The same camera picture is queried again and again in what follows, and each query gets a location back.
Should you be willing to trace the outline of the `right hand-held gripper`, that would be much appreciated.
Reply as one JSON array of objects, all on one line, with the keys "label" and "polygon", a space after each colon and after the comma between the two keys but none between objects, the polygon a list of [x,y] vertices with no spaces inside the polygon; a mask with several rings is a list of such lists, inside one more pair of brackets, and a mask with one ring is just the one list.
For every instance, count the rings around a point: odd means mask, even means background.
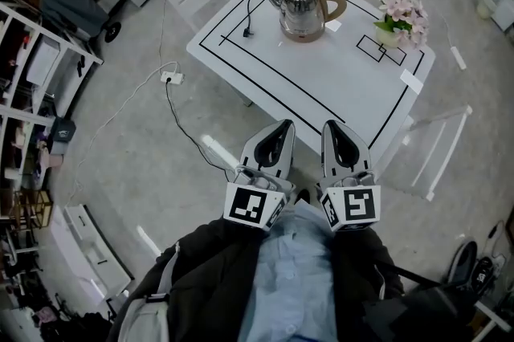
[{"label": "right hand-held gripper", "polygon": [[[376,185],[367,144],[348,126],[328,120],[322,132],[320,205],[332,232],[363,230],[380,220],[381,186]],[[348,173],[354,175],[343,177]]]}]

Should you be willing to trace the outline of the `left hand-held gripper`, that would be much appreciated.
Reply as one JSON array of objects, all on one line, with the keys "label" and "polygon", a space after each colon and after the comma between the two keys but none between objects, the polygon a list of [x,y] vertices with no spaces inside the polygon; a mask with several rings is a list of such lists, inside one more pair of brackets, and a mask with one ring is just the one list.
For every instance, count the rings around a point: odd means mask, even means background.
[{"label": "left hand-held gripper", "polygon": [[261,230],[272,228],[296,189],[281,178],[290,173],[295,140],[293,121],[280,120],[246,142],[235,179],[226,186],[224,219]]}]

